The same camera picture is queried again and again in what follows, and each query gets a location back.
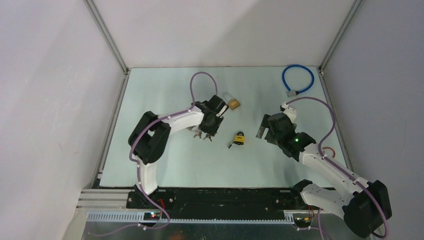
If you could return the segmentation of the silver key bunch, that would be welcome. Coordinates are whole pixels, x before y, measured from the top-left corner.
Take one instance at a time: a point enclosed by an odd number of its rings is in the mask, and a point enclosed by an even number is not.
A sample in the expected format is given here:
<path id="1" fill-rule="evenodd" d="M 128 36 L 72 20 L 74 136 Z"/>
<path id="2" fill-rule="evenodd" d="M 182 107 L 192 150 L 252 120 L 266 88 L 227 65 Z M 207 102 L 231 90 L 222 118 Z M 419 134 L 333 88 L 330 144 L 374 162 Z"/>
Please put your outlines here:
<path id="1" fill-rule="evenodd" d="M 209 133 L 203 133 L 201 130 L 195 130 L 194 131 L 194 136 L 193 138 L 199 138 L 202 140 L 209 140 L 209 141 L 213 141 L 212 140 L 212 135 L 210 135 Z"/>

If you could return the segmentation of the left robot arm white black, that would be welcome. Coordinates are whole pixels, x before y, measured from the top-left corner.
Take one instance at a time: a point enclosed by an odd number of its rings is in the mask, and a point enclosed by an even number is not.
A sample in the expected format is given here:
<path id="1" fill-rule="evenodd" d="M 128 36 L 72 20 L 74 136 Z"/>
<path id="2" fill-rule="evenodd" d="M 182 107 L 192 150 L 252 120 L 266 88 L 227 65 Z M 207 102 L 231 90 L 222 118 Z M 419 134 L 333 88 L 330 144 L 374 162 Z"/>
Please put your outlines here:
<path id="1" fill-rule="evenodd" d="M 128 138 L 129 159 L 137 164 L 137 188 L 141 191 L 138 201 L 145 208 L 153 208 L 158 202 L 157 161 L 165 152 L 169 137 L 181 130 L 195 128 L 195 134 L 214 137 L 227 103 L 217 95 L 210 100 L 195 101 L 188 109 L 168 115 L 157 115 L 152 111 L 143 114 Z"/>

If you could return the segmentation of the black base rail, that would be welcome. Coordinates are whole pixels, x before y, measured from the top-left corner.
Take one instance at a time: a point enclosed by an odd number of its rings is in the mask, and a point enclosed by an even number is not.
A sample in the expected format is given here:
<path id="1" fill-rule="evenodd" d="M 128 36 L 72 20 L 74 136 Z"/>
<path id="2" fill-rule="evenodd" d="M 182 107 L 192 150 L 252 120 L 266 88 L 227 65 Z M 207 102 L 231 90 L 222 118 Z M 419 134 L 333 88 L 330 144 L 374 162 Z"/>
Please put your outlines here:
<path id="1" fill-rule="evenodd" d="M 128 193 L 126 208 L 163 207 L 170 218 L 224 220 L 277 220 L 286 211 L 308 211 L 290 188 L 182 188 L 159 187 L 149 202 L 136 188 Z"/>

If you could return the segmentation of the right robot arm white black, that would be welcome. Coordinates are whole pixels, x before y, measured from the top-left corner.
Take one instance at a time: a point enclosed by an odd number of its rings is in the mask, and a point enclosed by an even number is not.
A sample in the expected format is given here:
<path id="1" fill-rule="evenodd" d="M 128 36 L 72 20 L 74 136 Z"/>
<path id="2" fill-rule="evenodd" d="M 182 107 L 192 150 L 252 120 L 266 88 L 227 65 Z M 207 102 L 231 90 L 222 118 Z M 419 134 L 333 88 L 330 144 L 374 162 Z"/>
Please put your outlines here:
<path id="1" fill-rule="evenodd" d="M 278 146 L 284 155 L 314 170 L 333 190 L 304 179 L 292 187 L 291 204 L 297 209 L 314 206 L 341 218 L 357 236 L 366 238 L 393 215 L 387 187 L 370 182 L 323 153 L 315 139 L 296 132 L 292 118 L 283 112 L 265 114 L 257 138 Z"/>

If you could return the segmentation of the yellow padlock black shackle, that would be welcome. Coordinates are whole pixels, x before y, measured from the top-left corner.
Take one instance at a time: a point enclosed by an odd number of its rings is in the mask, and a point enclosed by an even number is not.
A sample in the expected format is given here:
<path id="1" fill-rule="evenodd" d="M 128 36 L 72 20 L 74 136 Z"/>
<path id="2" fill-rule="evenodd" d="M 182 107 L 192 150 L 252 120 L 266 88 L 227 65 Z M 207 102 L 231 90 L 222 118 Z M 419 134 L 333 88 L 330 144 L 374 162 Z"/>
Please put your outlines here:
<path id="1" fill-rule="evenodd" d="M 234 137 L 233 144 L 242 146 L 245 144 L 245 135 L 242 131 L 237 132 Z"/>

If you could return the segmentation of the brass padlock silver shackle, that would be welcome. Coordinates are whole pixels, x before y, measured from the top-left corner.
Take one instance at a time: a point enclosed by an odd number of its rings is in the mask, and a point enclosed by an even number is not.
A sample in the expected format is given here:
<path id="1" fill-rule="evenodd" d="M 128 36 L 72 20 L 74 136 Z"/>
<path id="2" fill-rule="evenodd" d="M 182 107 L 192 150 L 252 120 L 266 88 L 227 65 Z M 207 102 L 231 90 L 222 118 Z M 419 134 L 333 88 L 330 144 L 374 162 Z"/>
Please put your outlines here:
<path id="1" fill-rule="evenodd" d="M 229 92 L 223 92 L 221 94 L 222 98 L 227 103 L 228 107 L 233 111 L 241 106 L 241 103 L 233 97 Z"/>

